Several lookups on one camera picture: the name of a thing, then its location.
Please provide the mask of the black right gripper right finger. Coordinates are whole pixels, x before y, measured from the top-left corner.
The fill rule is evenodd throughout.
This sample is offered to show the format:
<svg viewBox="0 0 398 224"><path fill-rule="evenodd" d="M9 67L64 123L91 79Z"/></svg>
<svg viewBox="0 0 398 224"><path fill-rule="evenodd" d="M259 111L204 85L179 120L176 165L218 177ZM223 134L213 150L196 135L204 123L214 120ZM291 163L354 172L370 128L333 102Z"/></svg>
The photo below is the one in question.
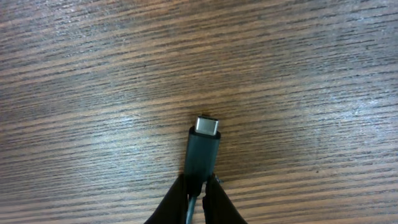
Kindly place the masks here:
<svg viewBox="0 0 398 224"><path fill-rule="evenodd" d="M206 224L247 224L214 175L207 180L205 193L202 202Z"/></svg>

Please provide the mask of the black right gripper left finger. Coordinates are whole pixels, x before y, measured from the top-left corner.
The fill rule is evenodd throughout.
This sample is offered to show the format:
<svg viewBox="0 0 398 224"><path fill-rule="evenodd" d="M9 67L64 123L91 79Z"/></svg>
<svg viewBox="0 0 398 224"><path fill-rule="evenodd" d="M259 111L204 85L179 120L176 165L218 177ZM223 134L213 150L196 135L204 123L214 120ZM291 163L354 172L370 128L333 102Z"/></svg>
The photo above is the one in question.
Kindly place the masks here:
<svg viewBox="0 0 398 224"><path fill-rule="evenodd" d="M145 224L185 224L187 210L187 183L180 174Z"/></svg>

